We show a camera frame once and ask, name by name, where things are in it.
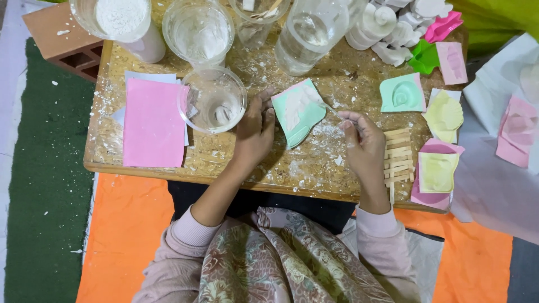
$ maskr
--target green carpet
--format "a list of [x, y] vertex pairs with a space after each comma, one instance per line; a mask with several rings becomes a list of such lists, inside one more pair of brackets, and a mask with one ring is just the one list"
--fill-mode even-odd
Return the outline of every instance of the green carpet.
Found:
[[92, 195], [93, 173], [82, 157], [94, 84], [45, 61], [33, 39], [26, 42], [26, 56], [9, 186], [4, 298], [73, 303], [82, 254], [70, 251], [82, 249]]

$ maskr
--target orange fabric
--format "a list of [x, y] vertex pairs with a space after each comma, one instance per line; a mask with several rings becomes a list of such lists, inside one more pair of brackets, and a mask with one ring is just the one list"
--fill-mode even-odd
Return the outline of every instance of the orange fabric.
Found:
[[433, 303], [506, 303], [513, 237], [453, 215], [396, 209], [407, 228], [445, 238]]
[[[164, 180], [100, 174], [77, 303], [128, 303], [174, 211]], [[395, 210], [445, 238], [433, 303], [506, 303], [513, 238], [452, 215]]]
[[99, 174], [77, 303], [129, 303], [174, 205], [165, 180]]

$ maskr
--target stack of popsicle sticks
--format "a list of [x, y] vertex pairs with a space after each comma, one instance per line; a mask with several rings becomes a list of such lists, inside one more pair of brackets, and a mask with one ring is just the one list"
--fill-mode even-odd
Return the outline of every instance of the stack of popsicle sticks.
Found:
[[389, 187], [389, 200], [395, 203], [395, 182], [408, 180], [413, 182], [412, 146], [410, 129], [397, 129], [385, 134], [384, 182]]

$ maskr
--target person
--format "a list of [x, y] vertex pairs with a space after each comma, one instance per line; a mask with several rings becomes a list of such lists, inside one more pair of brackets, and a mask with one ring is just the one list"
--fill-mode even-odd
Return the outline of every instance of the person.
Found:
[[275, 111], [263, 101], [273, 91], [252, 99], [226, 168], [163, 232], [133, 303], [420, 302], [405, 229], [384, 185], [385, 136], [364, 114], [339, 112], [346, 119], [339, 125], [346, 161], [361, 184], [359, 259], [297, 212], [261, 207], [239, 219], [225, 217], [241, 183], [272, 147]]

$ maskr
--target pink sleeve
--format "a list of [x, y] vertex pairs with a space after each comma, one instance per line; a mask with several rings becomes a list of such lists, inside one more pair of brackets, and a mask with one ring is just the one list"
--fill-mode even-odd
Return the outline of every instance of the pink sleeve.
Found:
[[370, 214], [356, 206], [357, 250], [361, 262], [395, 302], [421, 302], [408, 253], [404, 225], [387, 214]]
[[219, 228], [198, 223], [189, 207], [163, 232], [155, 259], [142, 272], [146, 278], [133, 303], [197, 302], [202, 262]]

